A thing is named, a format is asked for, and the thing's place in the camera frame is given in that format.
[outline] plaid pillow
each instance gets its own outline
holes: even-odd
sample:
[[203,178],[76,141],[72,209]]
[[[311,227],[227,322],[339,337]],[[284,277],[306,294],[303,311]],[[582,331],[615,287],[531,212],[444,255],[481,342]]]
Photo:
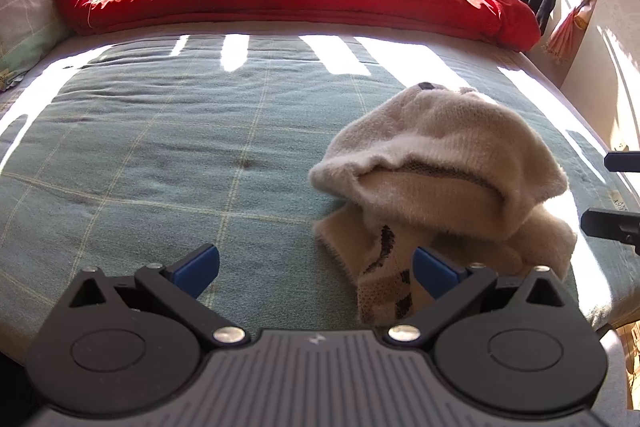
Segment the plaid pillow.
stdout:
[[71,35],[53,0],[0,0],[0,91]]

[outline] mattress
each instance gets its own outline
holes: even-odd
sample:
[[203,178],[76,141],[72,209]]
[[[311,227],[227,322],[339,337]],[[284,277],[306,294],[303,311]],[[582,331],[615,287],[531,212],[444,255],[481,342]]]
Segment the mattress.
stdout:
[[[548,205],[638,210],[602,144],[522,55],[483,42],[309,23],[191,23],[73,38],[0,96],[0,350],[22,360],[83,266],[128,275],[202,243],[200,300],[259,328],[357,327],[311,227],[341,202],[306,181],[332,137],[404,86],[471,85],[520,113],[570,181]],[[640,261],[581,233],[566,285],[594,327],[640,319]]]

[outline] silver bolt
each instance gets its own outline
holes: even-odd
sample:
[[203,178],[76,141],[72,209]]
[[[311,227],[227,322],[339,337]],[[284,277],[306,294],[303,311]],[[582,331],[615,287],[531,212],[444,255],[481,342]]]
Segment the silver bolt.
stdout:
[[400,324],[390,328],[388,335],[398,342],[413,342],[420,338],[420,330],[409,324]]
[[244,330],[236,326],[225,326],[213,332],[213,338],[223,344],[240,342],[245,336]]

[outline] beige fuzzy sweater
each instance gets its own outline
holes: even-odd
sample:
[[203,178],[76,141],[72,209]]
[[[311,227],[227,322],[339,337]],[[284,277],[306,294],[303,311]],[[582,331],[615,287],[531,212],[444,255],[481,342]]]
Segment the beige fuzzy sweater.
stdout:
[[504,275],[567,273],[576,237],[542,203],[567,179],[515,112],[471,88],[409,87],[345,127],[310,183],[347,200],[314,231],[358,289],[358,315],[387,325],[431,301],[411,273],[417,247]]

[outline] blue gripper pad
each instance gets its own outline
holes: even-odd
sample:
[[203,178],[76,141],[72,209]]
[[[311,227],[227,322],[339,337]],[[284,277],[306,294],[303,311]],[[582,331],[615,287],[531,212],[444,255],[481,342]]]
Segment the blue gripper pad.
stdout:
[[413,259],[414,277],[434,298],[442,297],[446,292],[466,279],[466,270],[457,266],[434,250],[418,247]]
[[204,245],[170,266],[168,279],[196,299],[220,270],[220,254],[213,245]]

